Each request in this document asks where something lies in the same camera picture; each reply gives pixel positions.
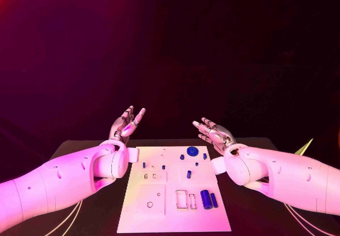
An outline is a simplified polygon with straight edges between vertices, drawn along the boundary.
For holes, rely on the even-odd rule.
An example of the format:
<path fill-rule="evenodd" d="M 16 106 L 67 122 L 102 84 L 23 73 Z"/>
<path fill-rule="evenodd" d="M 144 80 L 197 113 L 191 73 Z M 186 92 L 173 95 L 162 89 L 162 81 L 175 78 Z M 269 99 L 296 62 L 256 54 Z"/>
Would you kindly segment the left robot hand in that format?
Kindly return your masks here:
<path fill-rule="evenodd" d="M 128 143 L 129 136 L 134 133 L 142 116 L 145 114 L 145 109 L 142 108 L 134 116 L 132 114 L 134 107 L 129 106 L 124 111 L 122 115 L 116 118 L 112 123 L 111 130 L 109 130 L 109 140 L 121 141 L 124 144 Z"/>

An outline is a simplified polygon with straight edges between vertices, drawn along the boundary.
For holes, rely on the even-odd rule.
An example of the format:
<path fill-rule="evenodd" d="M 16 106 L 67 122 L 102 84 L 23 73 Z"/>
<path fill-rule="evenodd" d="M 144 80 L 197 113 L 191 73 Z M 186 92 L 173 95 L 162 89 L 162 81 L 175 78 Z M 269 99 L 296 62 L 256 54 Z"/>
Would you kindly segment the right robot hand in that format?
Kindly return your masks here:
<path fill-rule="evenodd" d="M 229 146 L 236 144 L 236 139 L 229 130 L 207 118 L 201 118 L 201 123 L 197 121 L 191 123 L 200 132 L 198 138 L 210 143 L 217 153 L 223 155 Z"/>

